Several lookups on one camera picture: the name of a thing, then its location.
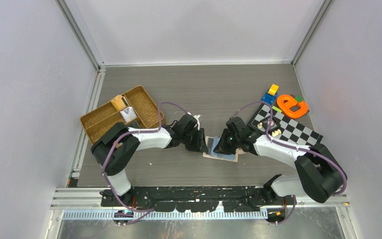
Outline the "beige card holder wallet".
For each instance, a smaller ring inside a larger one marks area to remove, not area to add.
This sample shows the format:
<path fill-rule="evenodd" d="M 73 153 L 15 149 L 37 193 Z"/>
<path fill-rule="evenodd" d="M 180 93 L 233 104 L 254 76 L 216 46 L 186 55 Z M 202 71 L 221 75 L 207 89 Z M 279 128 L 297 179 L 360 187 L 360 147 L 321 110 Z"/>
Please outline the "beige card holder wallet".
<path fill-rule="evenodd" d="M 207 146 L 208 152 L 203 152 L 202 156 L 206 158 L 211 158 L 211 159 L 217 159 L 217 160 L 224 160 L 228 162 L 238 162 L 239 155 L 245 154 L 245 152 L 242 149 L 237 149 L 235 151 L 235 154 L 221 154 L 221 153 L 215 153 L 214 152 L 214 147 L 219 143 L 220 138 L 215 136 L 206 136 L 205 137 L 205 143 Z"/>

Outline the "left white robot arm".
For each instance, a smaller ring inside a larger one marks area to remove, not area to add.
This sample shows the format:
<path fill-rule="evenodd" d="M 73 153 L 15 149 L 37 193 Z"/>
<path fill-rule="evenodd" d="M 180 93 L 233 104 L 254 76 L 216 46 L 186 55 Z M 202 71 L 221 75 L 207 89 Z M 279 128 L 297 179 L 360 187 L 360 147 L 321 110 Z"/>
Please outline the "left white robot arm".
<path fill-rule="evenodd" d="M 198 116 L 183 115 L 168 125 L 138 129 L 117 122 L 91 147 L 102 174 L 114 190 L 113 199 L 121 206 L 132 202 L 132 188 L 126 166 L 135 152 L 149 148 L 167 149 L 183 144 L 191 152 L 207 153 L 204 128 Z"/>

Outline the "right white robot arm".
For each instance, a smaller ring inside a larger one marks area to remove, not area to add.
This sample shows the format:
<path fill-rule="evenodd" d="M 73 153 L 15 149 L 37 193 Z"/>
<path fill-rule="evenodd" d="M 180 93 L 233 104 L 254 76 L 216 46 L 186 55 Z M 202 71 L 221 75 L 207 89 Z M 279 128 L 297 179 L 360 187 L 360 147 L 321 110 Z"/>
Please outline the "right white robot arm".
<path fill-rule="evenodd" d="M 270 204 L 277 204 L 285 196 L 309 196 L 324 203 L 346 189 L 346 173 L 322 143 L 308 146 L 286 142 L 251 129 L 240 117 L 232 117 L 213 150 L 230 155 L 237 149 L 272 158 L 296 170 L 294 175 L 278 174 L 263 185 L 264 198 Z"/>

